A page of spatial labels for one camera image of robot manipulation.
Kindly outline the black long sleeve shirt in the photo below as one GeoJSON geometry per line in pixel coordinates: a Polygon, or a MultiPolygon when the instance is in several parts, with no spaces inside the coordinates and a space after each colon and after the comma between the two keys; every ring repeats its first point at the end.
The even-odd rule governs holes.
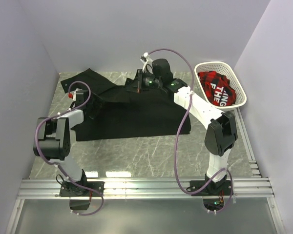
{"type": "Polygon", "coordinates": [[[73,128],[77,141],[175,135],[186,112],[160,90],[127,92],[91,69],[61,81],[65,93],[86,84],[105,105],[95,119],[84,118],[73,128]]]}

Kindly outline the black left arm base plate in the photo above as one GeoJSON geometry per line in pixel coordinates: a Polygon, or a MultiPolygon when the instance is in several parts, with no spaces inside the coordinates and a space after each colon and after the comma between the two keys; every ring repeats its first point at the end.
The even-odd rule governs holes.
{"type": "Polygon", "coordinates": [[[59,197],[70,198],[69,207],[73,211],[86,211],[93,197],[99,197],[97,193],[80,188],[70,182],[63,182],[59,197]]]}

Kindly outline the aluminium rail frame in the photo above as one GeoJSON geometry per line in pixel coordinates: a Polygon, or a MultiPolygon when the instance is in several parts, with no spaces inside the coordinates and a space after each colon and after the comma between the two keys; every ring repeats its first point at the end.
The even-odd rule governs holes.
{"type": "Polygon", "coordinates": [[[21,182],[7,227],[9,234],[283,234],[285,227],[270,180],[259,171],[242,114],[234,110],[238,140],[230,153],[232,197],[215,213],[204,197],[184,193],[204,180],[209,155],[204,128],[191,120],[189,135],[76,141],[71,154],[89,181],[104,183],[86,216],[60,197],[56,168],[36,158],[21,182]]]}

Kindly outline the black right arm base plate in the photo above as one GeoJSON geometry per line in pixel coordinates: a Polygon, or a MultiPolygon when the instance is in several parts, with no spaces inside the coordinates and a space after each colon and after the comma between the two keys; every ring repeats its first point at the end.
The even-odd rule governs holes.
{"type": "Polygon", "coordinates": [[[192,196],[202,196],[204,208],[208,212],[218,213],[226,207],[225,197],[229,201],[233,195],[233,183],[230,180],[224,180],[220,185],[213,181],[199,193],[192,196]]]}

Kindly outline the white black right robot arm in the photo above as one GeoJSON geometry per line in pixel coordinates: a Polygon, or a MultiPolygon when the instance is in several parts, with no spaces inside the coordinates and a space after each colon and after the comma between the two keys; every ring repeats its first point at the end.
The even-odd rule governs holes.
{"type": "Polygon", "coordinates": [[[186,110],[182,122],[192,114],[204,126],[204,144],[209,152],[205,183],[193,192],[184,188],[181,190],[189,195],[201,192],[209,195],[218,194],[224,188],[227,177],[231,177],[227,164],[231,149],[237,141],[235,115],[213,107],[181,79],[163,80],[150,72],[138,69],[134,80],[137,82],[136,90],[139,93],[150,88],[165,91],[175,104],[186,110]]]}

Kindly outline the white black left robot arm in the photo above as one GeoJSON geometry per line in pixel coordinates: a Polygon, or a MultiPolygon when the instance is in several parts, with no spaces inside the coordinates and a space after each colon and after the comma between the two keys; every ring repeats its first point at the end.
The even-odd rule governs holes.
{"type": "Polygon", "coordinates": [[[90,91],[78,90],[68,94],[74,105],[63,113],[53,117],[40,117],[34,135],[34,154],[47,164],[56,167],[60,174],[63,190],[83,196],[88,191],[101,193],[104,183],[90,182],[82,169],[71,156],[70,130],[84,122],[85,115],[91,109],[90,91]]]}

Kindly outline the white plastic laundry basket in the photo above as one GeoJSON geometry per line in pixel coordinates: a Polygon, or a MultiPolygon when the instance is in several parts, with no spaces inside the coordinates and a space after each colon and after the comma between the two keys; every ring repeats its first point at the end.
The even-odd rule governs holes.
{"type": "Polygon", "coordinates": [[[203,62],[195,66],[194,72],[204,98],[212,106],[229,111],[246,104],[247,96],[228,64],[203,62]]]}

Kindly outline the red black plaid shirt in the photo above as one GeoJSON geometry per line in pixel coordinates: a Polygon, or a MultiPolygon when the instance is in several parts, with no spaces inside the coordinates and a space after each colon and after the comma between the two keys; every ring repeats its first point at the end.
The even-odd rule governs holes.
{"type": "Polygon", "coordinates": [[[218,107],[235,104],[236,91],[231,88],[230,80],[215,71],[199,72],[198,77],[208,101],[218,107]]]}

